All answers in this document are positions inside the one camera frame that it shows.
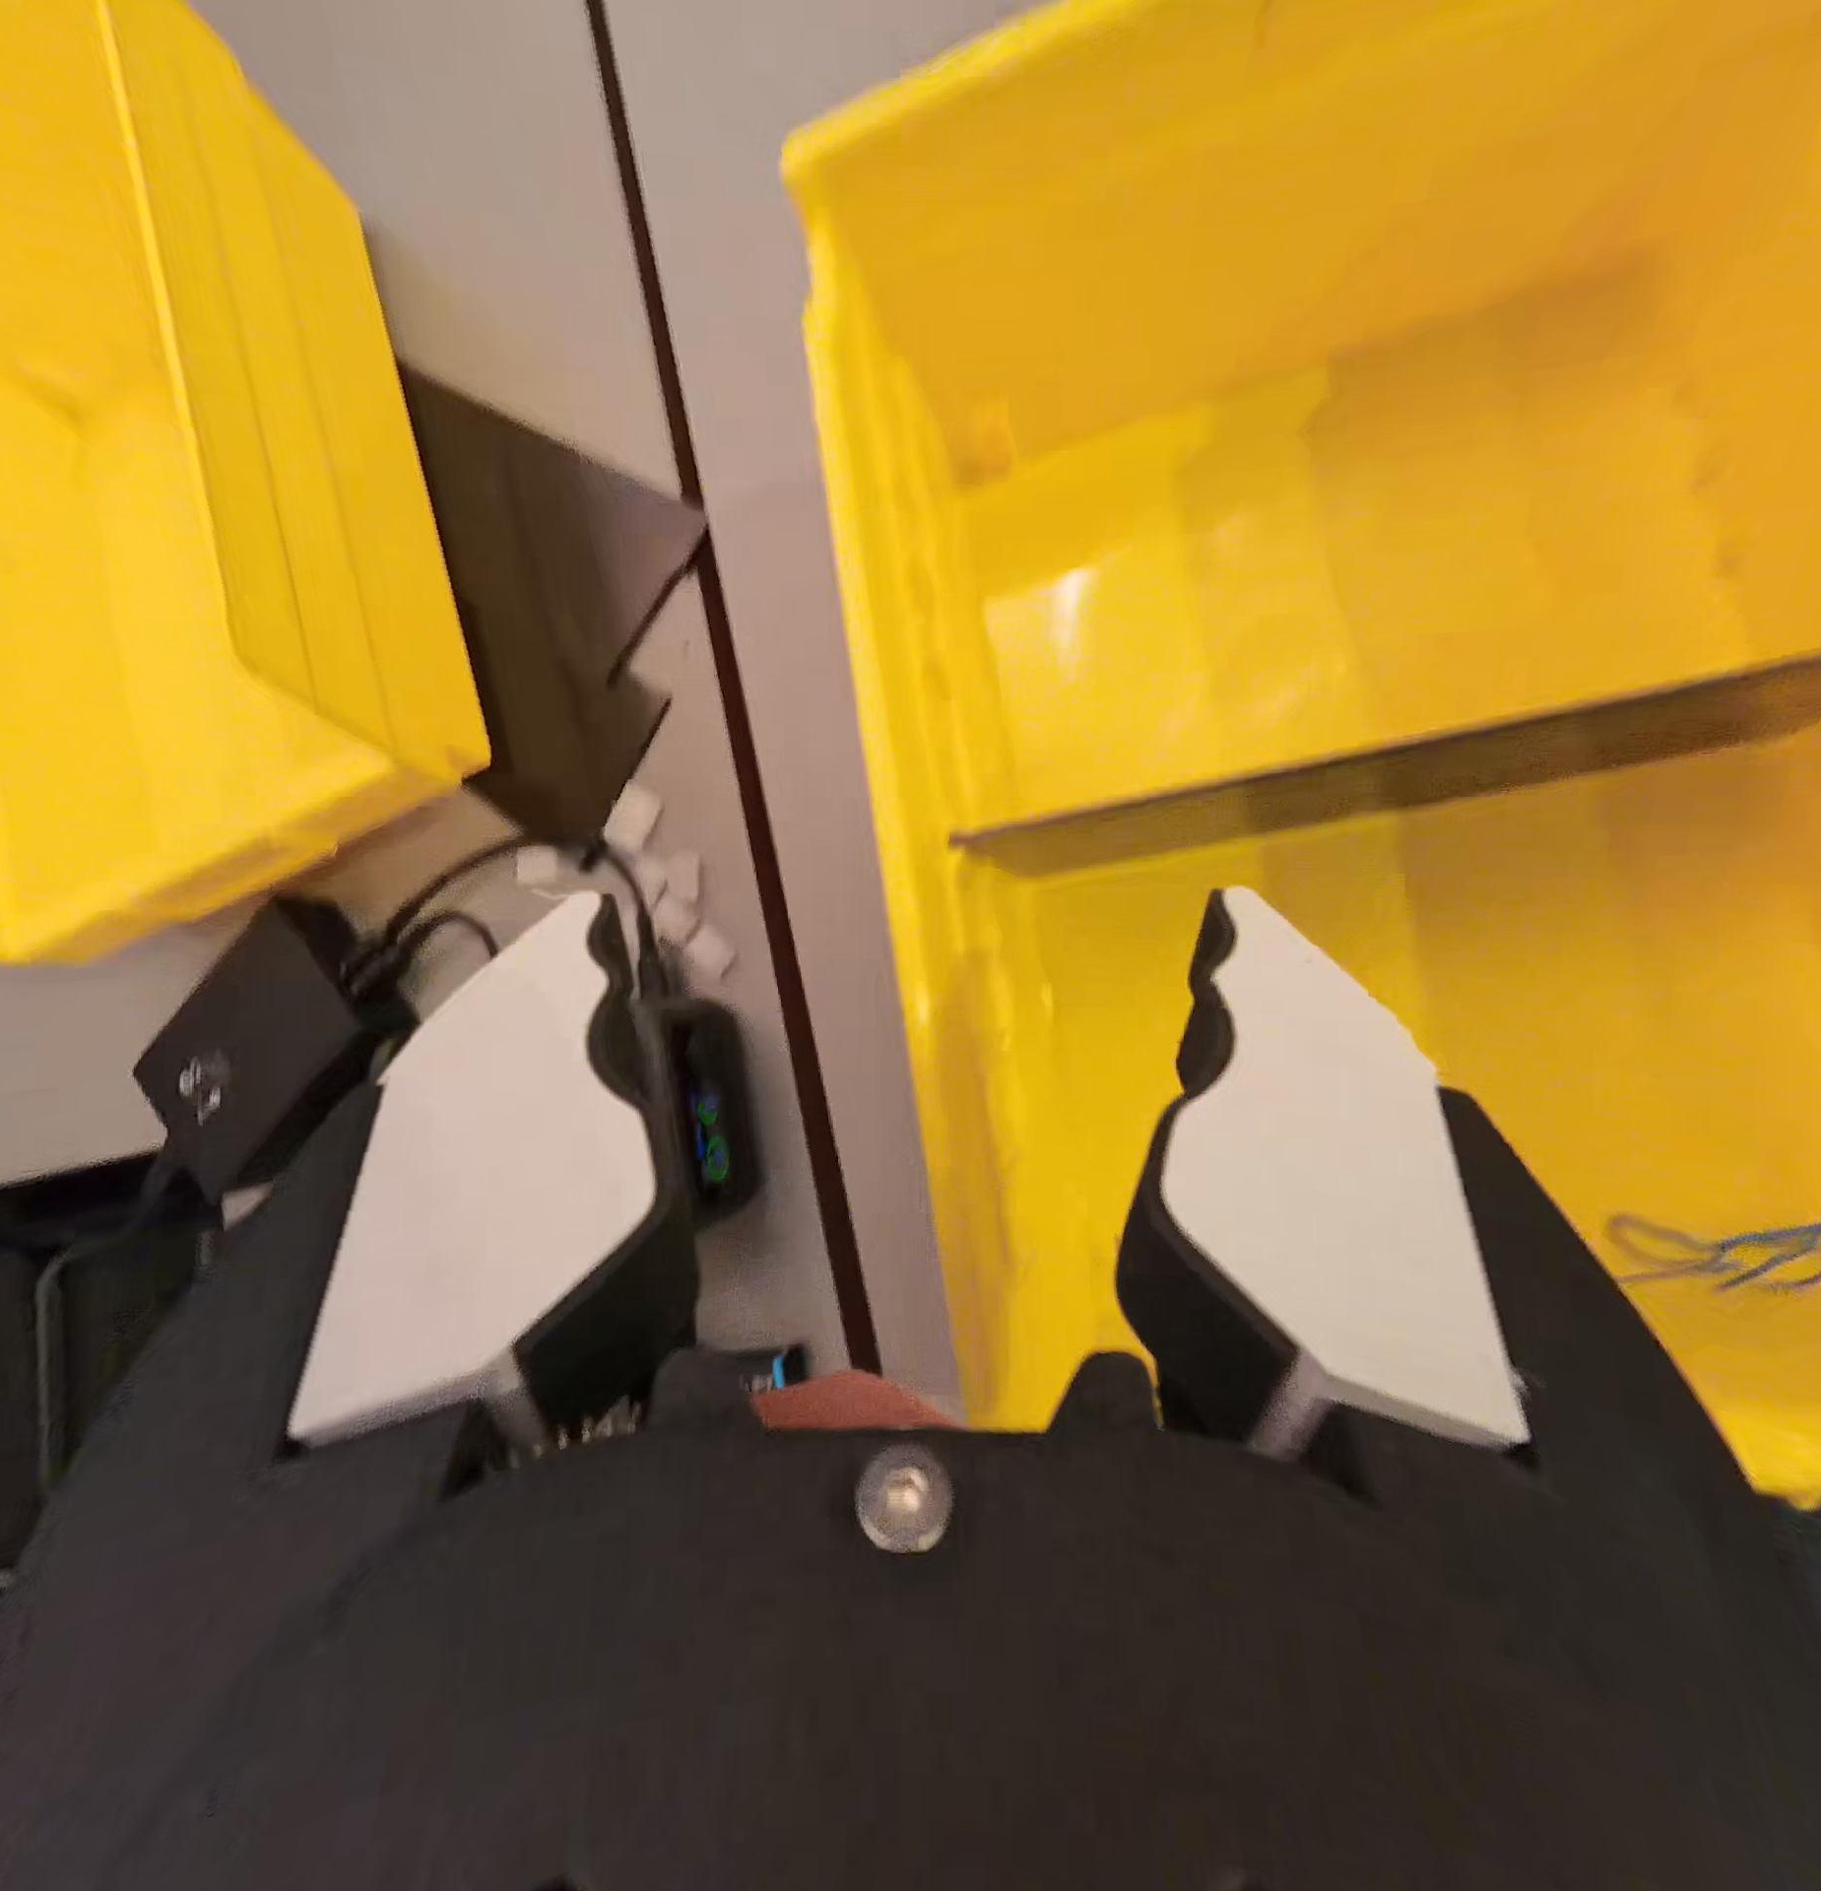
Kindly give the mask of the black angled stand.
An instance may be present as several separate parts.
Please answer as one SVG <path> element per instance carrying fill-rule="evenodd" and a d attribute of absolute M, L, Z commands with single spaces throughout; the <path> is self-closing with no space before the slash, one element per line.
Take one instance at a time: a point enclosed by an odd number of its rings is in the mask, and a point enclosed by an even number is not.
<path fill-rule="evenodd" d="M 631 656 L 706 515 L 406 361 L 398 381 L 490 741 L 468 785 L 532 839 L 596 838 L 667 716 Z"/>

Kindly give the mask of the black charger with lit display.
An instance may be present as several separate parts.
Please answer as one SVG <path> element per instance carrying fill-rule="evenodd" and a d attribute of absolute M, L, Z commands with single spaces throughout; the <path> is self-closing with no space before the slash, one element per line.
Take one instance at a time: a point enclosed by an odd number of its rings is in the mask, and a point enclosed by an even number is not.
<path fill-rule="evenodd" d="M 745 1211 L 766 1183 L 745 1036 L 728 1005 L 677 998 L 660 1010 L 660 1040 L 678 1103 L 693 1222 L 711 1228 Z"/>

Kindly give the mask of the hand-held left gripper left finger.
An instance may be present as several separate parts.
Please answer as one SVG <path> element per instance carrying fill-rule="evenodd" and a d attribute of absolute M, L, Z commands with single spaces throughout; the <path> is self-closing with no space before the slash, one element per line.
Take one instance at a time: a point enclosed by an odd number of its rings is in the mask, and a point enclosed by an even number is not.
<path fill-rule="evenodd" d="M 643 1403 L 699 1287 L 657 1014 L 582 891 L 383 1068 L 284 1441 L 478 1403 L 518 1454 L 573 1446 Z"/>

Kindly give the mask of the pile of small white clips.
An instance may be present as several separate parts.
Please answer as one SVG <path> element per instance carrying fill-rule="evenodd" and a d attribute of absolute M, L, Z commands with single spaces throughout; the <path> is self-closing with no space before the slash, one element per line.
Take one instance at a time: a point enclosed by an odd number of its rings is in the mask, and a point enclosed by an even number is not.
<path fill-rule="evenodd" d="M 737 967 L 733 937 L 706 918 L 706 857 L 667 838 L 660 794 L 626 781 L 599 828 L 599 857 L 528 839 L 513 851 L 513 887 L 543 903 L 613 887 L 626 918 L 650 923 L 660 960 L 685 982 L 725 982 Z"/>

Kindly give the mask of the black power adapter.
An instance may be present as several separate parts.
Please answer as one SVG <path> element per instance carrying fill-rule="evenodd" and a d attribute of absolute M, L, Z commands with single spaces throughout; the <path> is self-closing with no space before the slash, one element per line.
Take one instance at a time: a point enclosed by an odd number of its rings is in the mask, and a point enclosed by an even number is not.
<path fill-rule="evenodd" d="M 415 1027 L 398 981 L 356 988 L 351 960 L 334 903 L 268 898 L 134 1061 L 176 1172 L 212 1206 L 273 1183 Z"/>

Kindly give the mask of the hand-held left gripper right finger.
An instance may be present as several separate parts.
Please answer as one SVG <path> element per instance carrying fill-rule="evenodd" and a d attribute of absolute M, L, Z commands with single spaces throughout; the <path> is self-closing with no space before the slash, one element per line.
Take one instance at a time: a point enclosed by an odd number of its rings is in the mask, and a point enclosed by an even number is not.
<path fill-rule="evenodd" d="M 1177 1419 L 1296 1464 L 1339 1415 L 1528 1446 L 1516 1370 L 1407 1027 L 1250 887 L 1185 970 L 1177 1098 L 1114 1293 Z"/>

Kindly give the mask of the yellow divided plastic bin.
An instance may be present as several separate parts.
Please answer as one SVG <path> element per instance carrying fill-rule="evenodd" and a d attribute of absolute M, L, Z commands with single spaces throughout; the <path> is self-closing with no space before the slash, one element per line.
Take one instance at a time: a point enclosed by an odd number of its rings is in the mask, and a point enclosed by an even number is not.
<path fill-rule="evenodd" d="M 971 1419 L 1250 887 L 1821 1507 L 1821 4 L 1054 4 L 782 183 Z"/>

